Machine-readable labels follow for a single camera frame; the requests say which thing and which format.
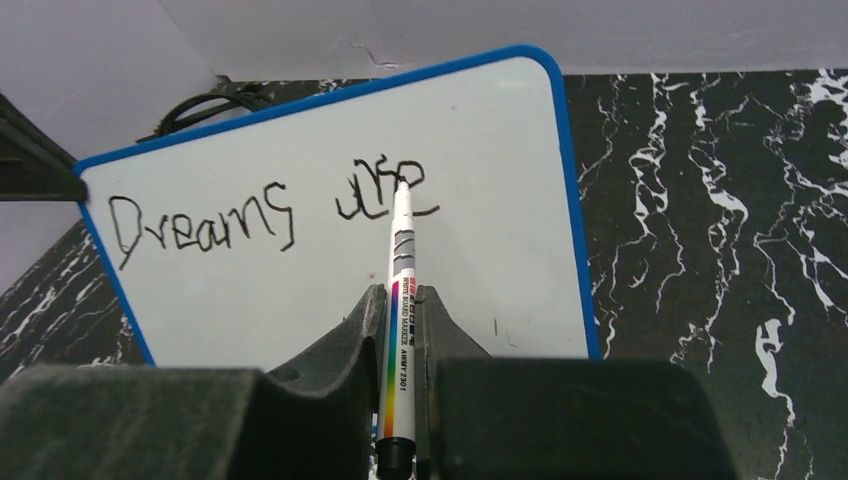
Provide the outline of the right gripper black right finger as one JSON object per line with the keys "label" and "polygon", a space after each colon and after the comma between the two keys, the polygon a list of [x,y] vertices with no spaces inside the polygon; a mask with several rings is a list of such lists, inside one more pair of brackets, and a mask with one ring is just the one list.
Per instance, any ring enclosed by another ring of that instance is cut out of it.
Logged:
{"label": "right gripper black right finger", "polygon": [[733,479],[699,380],[662,361],[489,355],[416,298],[421,479]]}

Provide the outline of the blue framed whiteboard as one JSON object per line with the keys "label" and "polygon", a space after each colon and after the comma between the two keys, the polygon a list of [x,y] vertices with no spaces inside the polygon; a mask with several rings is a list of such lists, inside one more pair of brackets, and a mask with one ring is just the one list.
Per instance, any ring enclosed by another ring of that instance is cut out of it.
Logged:
{"label": "blue framed whiteboard", "polygon": [[272,369],[387,280],[411,186],[418,281],[491,354],[599,354],[563,76],[511,46],[81,161],[81,211],[145,360]]}

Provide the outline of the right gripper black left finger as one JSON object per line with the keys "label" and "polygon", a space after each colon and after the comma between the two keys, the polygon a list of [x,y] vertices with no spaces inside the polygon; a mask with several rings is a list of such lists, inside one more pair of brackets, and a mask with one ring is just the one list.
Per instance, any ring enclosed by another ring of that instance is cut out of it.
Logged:
{"label": "right gripper black left finger", "polygon": [[1,388],[5,479],[364,479],[386,292],[270,370],[41,366]]}

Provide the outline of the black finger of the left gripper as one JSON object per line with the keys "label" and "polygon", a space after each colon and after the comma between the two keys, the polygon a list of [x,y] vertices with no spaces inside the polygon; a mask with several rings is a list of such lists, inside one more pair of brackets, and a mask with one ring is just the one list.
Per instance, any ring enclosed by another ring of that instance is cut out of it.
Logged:
{"label": "black finger of the left gripper", "polygon": [[1,200],[83,202],[88,189],[72,172],[77,160],[1,98]]}

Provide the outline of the black white marker pen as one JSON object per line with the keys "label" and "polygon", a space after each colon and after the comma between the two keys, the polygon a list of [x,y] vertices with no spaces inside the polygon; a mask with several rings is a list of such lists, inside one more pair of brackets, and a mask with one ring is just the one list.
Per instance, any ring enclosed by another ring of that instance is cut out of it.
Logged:
{"label": "black white marker pen", "polygon": [[390,230],[387,314],[376,435],[377,477],[409,479],[415,431],[415,228],[410,185],[394,193]]}

